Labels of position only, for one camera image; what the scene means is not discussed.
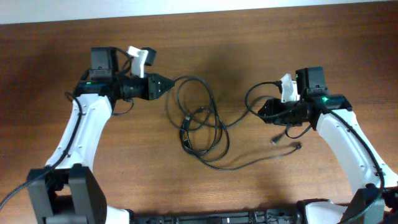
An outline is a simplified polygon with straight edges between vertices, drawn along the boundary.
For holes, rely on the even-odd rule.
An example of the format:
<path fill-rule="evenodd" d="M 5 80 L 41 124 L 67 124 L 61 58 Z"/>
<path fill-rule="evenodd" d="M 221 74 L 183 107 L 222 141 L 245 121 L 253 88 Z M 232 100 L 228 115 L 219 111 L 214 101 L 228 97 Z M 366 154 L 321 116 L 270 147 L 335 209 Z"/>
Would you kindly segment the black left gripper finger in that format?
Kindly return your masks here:
<path fill-rule="evenodd" d="M 158 84 L 160 89 L 171 89 L 175 86 L 175 81 L 159 75 Z"/>
<path fill-rule="evenodd" d="M 165 95 L 166 93 L 168 93 L 174 86 L 170 85 L 170 86 L 162 86 L 158 89 L 158 97 L 160 98 L 161 96 Z"/>

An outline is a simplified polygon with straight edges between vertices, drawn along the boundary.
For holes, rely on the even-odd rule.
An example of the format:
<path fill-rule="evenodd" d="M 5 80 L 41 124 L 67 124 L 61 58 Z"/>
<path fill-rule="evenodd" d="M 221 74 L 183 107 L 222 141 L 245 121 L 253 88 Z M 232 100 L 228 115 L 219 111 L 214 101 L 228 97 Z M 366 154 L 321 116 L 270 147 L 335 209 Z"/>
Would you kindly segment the black USB cable gold plug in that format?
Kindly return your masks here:
<path fill-rule="evenodd" d="M 214 94 L 212 93 L 210 87 L 208 84 L 202 80 L 201 78 L 198 77 L 192 77 L 192 76 L 183 76 L 183 77 L 178 77 L 177 79 L 174 80 L 174 82 L 178 82 L 182 80 L 182 84 L 178 87 L 179 89 L 177 90 L 176 94 L 176 99 L 177 99 L 177 106 L 179 107 L 180 111 L 183 113 L 185 118 L 181 122 L 180 125 L 177 125 L 173 122 L 170 113 L 169 113 L 169 107 L 165 107 L 166 115 L 167 118 L 169 119 L 170 123 L 179 130 L 179 138 L 180 138 L 180 143 L 182 145 L 182 149 L 188 153 L 189 155 L 193 156 L 194 158 L 198 159 L 202 164 L 206 165 L 207 167 L 214 169 L 214 170 L 220 170 L 220 171 L 234 171 L 234 170 L 239 170 L 244 167 L 253 165 L 257 162 L 261 161 L 266 161 L 266 160 L 271 160 L 271 159 L 276 159 L 278 157 L 284 157 L 288 156 L 295 151 L 299 150 L 302 148 L 302 143 L 301 142 L 292 142 L 291 147 L 293 148 L 291 151 L 286 152 L 284 154 L 279 154 L 276 156 L 269 156 L 269 157 L 261 157 L 259 159 L 253 160 L 251 162 L 248 162 L 246 164 L 243 164 L 241 166 L 237 166 L 234 168 L 222 168 L 222 167 L 215 167 L 211 165 L 212 162 L 218 162 L 224 156 L 227 155 L 230 147 L 230 137 L 229 137 L 229 132 L 228 129 L 233 127 L 234 125 L 238 124 L 242 119 L 244 119 L 249 113 L 252 113 L 253 115 L 257 116 L 258 118 L 263 118 L 263 115 L 260 115 L 259 113 L 256 113 L 252 110 L 253 106 L 261 99 L 263 99 L 263 96 L 259 96 L 256 99 L 254 99 L 251 103 L 248 103 L 247 100 L 244 101 L 246 110 L 245 112 L 234 122 L 231 124 L 224 124 L 222 119 L 220 118 L 220 115 L 218 113 L 215 99 L 214 99 Z M 180 103 L 180 89 L 183 87 L 184 84 L 187 82 L 200 82 L 204 87 L 205 90 L 208 94 L 209 97 L 209 102 L 206 106 L 199 107 L 196 109 L 194 112 L 189 112 L 183 109 L 181 103 Z M 192 146 L 192 142 L 190 140 L 189 133 L 198 131 L 202 127 L 208 127 L 208 128 L 213 128 L 215 130 L 215 135 L 213 142 L 211 143 L 210 147 L 208 149 L 200 149 L 196 150 Z M 215 159 L 204 159 L 203 157 L 206 156 L 208 153 L 210 153 L 221 141 L 222 137 L 226 136 L 226 148 L 223 151 L 223 153 L 215 158 Z"/>

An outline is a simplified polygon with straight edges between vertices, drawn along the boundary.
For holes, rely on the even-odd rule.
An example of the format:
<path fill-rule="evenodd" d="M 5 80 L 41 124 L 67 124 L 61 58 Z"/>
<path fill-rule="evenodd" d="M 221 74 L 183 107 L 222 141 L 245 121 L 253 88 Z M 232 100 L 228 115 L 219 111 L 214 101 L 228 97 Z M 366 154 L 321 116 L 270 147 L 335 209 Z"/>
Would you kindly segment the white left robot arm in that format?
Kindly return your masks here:
<path fill-rule="evenodd" d="M 149 47 L 91 49 L 91 67 L 70 94 L 73 108 L 56 150 L 43 168 L 27 176 L 38 223 L 133 223 L 132 210 L 108 205 L 93 163 L 118 100 L 155 100 L 174 86 L 173 80 L 144 71 L 155 55 Z"/>

